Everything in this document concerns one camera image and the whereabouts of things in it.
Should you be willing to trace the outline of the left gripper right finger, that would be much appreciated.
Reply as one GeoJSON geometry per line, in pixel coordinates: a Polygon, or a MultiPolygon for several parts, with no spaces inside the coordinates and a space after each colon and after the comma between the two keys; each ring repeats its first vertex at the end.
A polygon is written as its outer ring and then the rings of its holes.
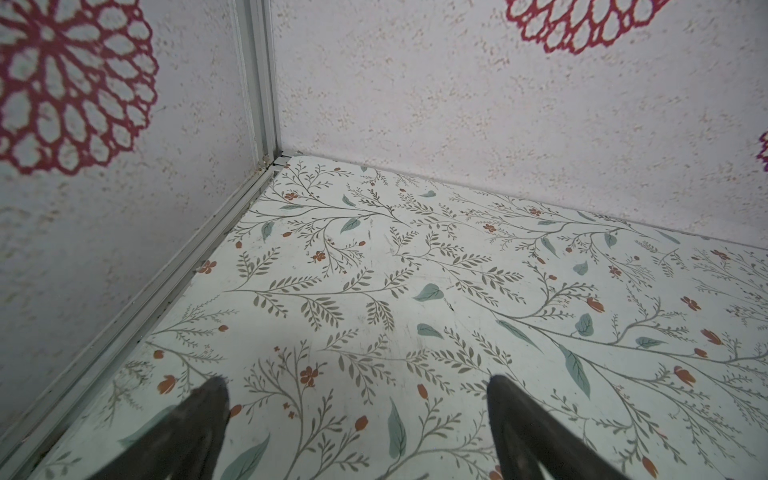
{"type": "Polygon", "coordinates": [[[486,400],[502,478],[627,479],[508,377],[490,377],[486,400]]]}

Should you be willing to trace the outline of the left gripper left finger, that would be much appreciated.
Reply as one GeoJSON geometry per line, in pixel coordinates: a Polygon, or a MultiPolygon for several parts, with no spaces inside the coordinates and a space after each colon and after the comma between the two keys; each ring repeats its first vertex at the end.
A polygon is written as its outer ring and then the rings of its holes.
{"type": "Polygon", "coordinates": [[[221,376],[209,378],[93,479],[211,479],[230,419],[221,376]]]}

